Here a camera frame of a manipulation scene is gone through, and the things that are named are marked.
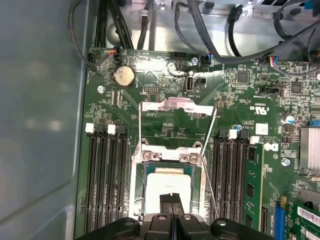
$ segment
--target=side panel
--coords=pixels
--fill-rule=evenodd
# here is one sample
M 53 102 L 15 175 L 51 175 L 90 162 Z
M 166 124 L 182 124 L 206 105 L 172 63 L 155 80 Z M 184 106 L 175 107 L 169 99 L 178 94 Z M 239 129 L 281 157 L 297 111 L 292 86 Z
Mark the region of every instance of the side panel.
M 2 240 L 74 236 L 84 74 L 68 33 L 70 5 L 70 0 L 0 4 Z M 75 13 L 81 48 L 83 36 L 92 36 L 90 11 L 82 3 Z

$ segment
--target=black memory slot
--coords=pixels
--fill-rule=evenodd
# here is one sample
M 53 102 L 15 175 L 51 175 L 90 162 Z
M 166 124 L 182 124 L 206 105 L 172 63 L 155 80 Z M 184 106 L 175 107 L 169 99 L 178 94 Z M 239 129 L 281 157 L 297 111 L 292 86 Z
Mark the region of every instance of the black memory slot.
M 97 144 L 97 138 L 91 136 L 90 137 L 90 144 L 89 144 L 89 157 L 88 157 L 88 181 L 86 184 L 86 211 L 84 216 L 84 234 L 87 234 L 90 232 L 90 219 L 91 219 L 91 207 L 92 207 L 92 188 L 91 188 L 91 177 L 92 177 L 92 169 L 93 169 L 93 161 L 96 144 Z
M 88 182 L 86 193 L 85 232 L 90 233 L 95 229 L 96 197 L 97 197 L 97 153 L 100 147 L 100 139 L 93 135 L 90 137 L 88 159 Z
M 212 148 L 211 183 L 219 217 L 238 223 L 243 211 L 246 141 L 215 138 Z M 215 219 L 213 208 L 210 217 Z
M 229 181 L 228 181 L 228 199 L 227 201 L 229 202 L 229 212 L 228 212 L 228 215 L 225 216 L 226 218 L 228 219 L 232 219 L 234 214 L 235 214 L 235 178 L 237 177 L 236 175 L 236 169 L 235 169 L 235 162 L 237 161 L 237 143 L 236 142 L 233 142 L 233 141 L 230 141 L 229 142 L 229 145 L 230 145 L 230 150 L 229 150 L 229 158 L 228 158 L 228 161 L 229 161 L 229 168 L 228 168 L 228 172 L 229 172 Z
M 108 177 L 107 177 L 107 194 L 106 194 L 106 216 L 105 224 L 113 222 L 114 215 L 114 201 L 115 201 L 115 180 L 116 180 L 116 162 L 117 162 L 117 137 L 115 135 L 108 135 L 110 141 L 110 149 L 108 154 Z
M 126 180 L 126 167 L 127 167 L 127 139 L 125 135 L 122 134 L 119 137 L 119 165 L 118 165 L 118 181 L 117 181 L 117 191 L 116 191 L 116 220 L 123 217 L 123 201 L 124 201 L 124 190 L 125 190 L 125 180 Z
M 95 217 L 95 229 L 103 227 L 103 208 L 104 208 L 104 190 L 106 182 L 106 155 L 108 145 L 105 136 L 100 137 L 100 148 L 98 150 L 98 164 L 97 164 L 97 209 Z
M 239 171 L 239 181 L 238 181 L 238 205 L 237 205 L 237 215 L 235 221 L 240 223 L 242 221 L 242 214 L 243 214 L 243 202 L 244 202 L 244 184 L 245 184 L 245 163 L 247 157 L 247 150 L 248 150 L 249 141 L 247 139 L 241 140 L 240 144 L 238 145 L 238 164 L 237 169 Z

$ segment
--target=motherboard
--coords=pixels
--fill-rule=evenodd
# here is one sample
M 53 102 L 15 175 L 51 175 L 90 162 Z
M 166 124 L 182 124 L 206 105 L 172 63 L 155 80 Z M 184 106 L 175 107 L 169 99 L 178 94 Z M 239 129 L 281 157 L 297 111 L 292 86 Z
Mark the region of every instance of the motherboard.
M 296 201 L 301 190 L 320 192 L 319 166 L 301 161 L 301 132 L 320 136 L 316 74 L 295 78 L 261 59 L 225 65 L 183 52 L 92 48 L 88 59 L 111 51 L 86 75 L 76 238 L 122 217 L 143 221 L 168 193 L 208 224 L 219 216 L 275 239 L 320 238 L 297 223 L 306 211 L 319 227 L 319 211 Z

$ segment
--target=blue slot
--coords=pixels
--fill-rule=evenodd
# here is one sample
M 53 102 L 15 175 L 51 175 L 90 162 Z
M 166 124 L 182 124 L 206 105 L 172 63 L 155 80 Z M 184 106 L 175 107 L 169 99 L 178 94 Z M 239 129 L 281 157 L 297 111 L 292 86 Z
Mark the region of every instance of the blue slot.
M 320 127 L 320 120 L 312 120 L 309 122 L 310 127 Z
M 274 239 L 275 240 L 285 239 L 285 210 L 283 210 L 281 206 L 275 207 Z

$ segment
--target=mounting screw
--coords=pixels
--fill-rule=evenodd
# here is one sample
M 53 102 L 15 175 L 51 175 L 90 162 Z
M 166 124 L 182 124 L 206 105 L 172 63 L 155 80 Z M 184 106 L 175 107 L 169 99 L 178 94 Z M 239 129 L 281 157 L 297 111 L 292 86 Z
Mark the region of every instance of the mounting screw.
M 97 91 L 100 94 L 103 94 L 105 92 L 106 88 L 104 86 L 98 86 Z
M 165 7 L 166 7 L 166 4 L 165 4 L 163 1 L 160 2 L 159 8 L 160 8 L 161 10 L 165 10 Z
M 167 219 L 167 216 L 161 215 L 161 216 L 158 216 L 158 219 L 165 220 L 165 219 Z
M 249 13 L 248 10 L 244 9 L 244 10 L 242 11 L 242 14 L 241 14 L 241 15 L 242 15 L 243 17 L 245 17 L 245 16 L 248 15 L 248 13 Z
M 196 162 L 198 162 L 198 157 L 196 155 L 190 156 L 190 162 L 195 164 Z
M 199 59 L 197 57 L 193 57 L 190 62 L 193 66 L 197 66 L 199 64 Z
M 190 216 L 190 215 L 183 215 L 183 219 L 185 219 L 185 220 L 190 220 L 190 219 L 191 219 L 191 216 Z
M 218 221 L 216 222 L 216 224 L 218 224 L 218 225 L 221 226 L 221 227 L 224 227 L 224 226 L 227 225 L 227 223 L 226 223 L 225 221 L 223 221 L 223 220 L 218 220 Z
M 281 160 L 282 166 L 289 166 L 290 165 L 290 160 L 288 158 L 282 158 Z
M 142 154 L 143 160 L 150 160 L 151 159 L 151 153 L 150 152 L 144 152 Z

